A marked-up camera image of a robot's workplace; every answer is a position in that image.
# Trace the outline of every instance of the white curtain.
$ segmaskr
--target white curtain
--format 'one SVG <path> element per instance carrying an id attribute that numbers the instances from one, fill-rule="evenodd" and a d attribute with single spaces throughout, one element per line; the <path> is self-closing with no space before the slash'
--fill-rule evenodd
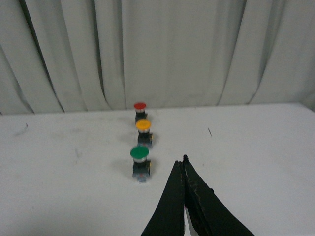
<path id="1" fill-rule="evenodd" d="M 314 0 L 1 0 L 0 112 L 302 102 Z"/>

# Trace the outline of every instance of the green button cap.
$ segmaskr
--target green button cap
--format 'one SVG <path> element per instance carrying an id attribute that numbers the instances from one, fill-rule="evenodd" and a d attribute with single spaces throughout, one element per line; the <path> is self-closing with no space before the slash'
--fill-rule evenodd
<path id="1" fill-rule="evenodd" d="M 134 147 L 130 151 L 130 155 L 134 159 L 142 159 L 142 158 L 146 157 L 148 154 L 149 154 L 149 149 L 147 147 L 143 147 L 143 146 Z"/>

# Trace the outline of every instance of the red button cap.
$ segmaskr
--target red button cap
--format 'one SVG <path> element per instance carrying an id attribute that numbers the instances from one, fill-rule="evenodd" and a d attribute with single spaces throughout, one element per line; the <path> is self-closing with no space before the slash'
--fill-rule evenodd
<path id="1" fill-rule="evenodd" d="M 144 102 L 137 102 L 133 105 L 133 107 L 137 110 L 143 110 L 145 109 L 147 106 L 147 104 L 145 104 Z"/>

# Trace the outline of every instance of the white table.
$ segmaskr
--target white table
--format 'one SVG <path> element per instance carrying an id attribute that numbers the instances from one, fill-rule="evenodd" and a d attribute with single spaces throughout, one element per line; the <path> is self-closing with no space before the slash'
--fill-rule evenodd
<path id="1" fill-rule="evenodd" d="M 187 154 L 256 236 L 315 236 L 315 113 L 300 104 L 147 112 L 155 140 L 144 184 L 132 178 L 133 110 L 0 117 L 0 235 L 139 236 Z"/>

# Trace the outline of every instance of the yellow button cap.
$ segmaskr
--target yellow button cap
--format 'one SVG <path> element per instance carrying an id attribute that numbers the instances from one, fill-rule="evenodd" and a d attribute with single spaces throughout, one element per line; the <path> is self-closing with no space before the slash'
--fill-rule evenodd
<path id="1" fill-rule="evenodd" d="M 151 122 L 149 122 L 146 119 L 141 119 L 141 120 L 137 121 L 136 127 L 137 127 L 137 129 L 140 129 L 140 130 L 147 130 L 147 129 L 150 129 Z"/>

